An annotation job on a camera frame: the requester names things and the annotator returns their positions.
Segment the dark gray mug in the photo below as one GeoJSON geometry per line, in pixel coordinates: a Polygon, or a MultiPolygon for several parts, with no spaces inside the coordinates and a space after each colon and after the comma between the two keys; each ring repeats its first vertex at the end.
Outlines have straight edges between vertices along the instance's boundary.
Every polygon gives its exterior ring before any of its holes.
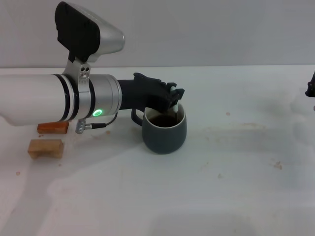
{"type": "MultiPolygon", "coordinates": [[[[179,123],[171,127],[159,127],[150,122],[151,119],[162,115],[154,109],[146,108],[142,119],[138,117],[135,109],[132,110],[131,118],[142,126],[143,141],[153,152],[169,154],[183,145],[187,135],[187,119],[183,106],[179,104],[178,108],[177,120],[179,123]]],[[[165,115],[175,116],[172,109],[165,115]]]]}

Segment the black ring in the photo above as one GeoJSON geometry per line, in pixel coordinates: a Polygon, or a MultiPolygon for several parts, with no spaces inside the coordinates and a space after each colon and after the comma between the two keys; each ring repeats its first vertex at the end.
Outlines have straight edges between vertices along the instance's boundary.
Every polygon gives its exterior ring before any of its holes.
{"type": "Polygon", "coordinates": [[[64,81],[64,78],[60,74],[53,74],[55,75],[61,82],[64,90],[64,98],[65,98],[65,106],[64,106],[64,113],[63,117],[60,119],[60,121],[63,121],[67,118],[70,110],[70,94],[69,94],[69,88],[67,83],[64,81]]]}
{"type": "Polygon", "coordinates": [[[73,113],[71,115],[71,117],[69,118],[69,120],[71,119],[74,119],[76,117],[76,115],[78,114],[78,111],[79,111],[79,105],[80,105],[80,98],[79,98],[79,90],[78,90],[78,87],[75,83],[75,81],[68,75],[65,75],[66,76],[72,86],[72,89],[73,89],[73,94],[74,94],[74,105],[73,105],[73,113]]]}
{"type": "Polygon", "coordinates": [[[90,111],[88,113],[88,115],[85,117],[85,118],[89,118],[92,114],[93,114],[93,111],[95,109],[95,91],[94,91],[94,86],[91,82],[91,80],[89,80],[89,87],[90,87],[90,95],[91,95],[91,107],[90,107],[90,111]]]}

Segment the tabletop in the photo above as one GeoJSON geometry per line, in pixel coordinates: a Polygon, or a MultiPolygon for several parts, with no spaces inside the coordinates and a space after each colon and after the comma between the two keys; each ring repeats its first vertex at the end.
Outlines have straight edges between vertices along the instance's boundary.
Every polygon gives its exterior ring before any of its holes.
{"type": "Polygon", "coordinates": [[[140,72],[184,88],[186,142],[169,155],[150,152],[130,111],[82,135],[75,121],[66,135],[38,137],[36,126],[0,118],[0,235],[313,235],[315,99],[304,92],[314,69],[93,68],[117,79],[140,72]],[[62,139],[63,158],[31,160],[35,138],[62,139]]]}

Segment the coffee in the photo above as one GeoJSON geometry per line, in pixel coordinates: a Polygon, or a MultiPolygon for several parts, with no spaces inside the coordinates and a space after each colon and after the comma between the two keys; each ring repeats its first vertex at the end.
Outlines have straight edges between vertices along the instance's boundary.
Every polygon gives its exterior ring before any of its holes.
{"type": "Polygon", "coordinates": [[[159,115],[149,119],[149,121],[152,124],[163,128],[172,127],[178,124],[177,119],[169,115],[159,115]]]}

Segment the light wooden block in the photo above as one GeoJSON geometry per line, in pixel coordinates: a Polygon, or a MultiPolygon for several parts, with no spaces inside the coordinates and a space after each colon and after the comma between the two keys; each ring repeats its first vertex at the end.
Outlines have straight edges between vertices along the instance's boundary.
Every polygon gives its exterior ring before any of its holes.
{"type": "Polygon", "coordinates": [[[68,127],[68,121],[44,123],[37,126],[37,132],[39,134],[66,134],[68,127]]]}
{"type": "Polygon", "coordinates": [[[32,159],[41,156],[60,159],[63,156],[63,143],[61,139],[32,139],[28,153],[32,159]]]}

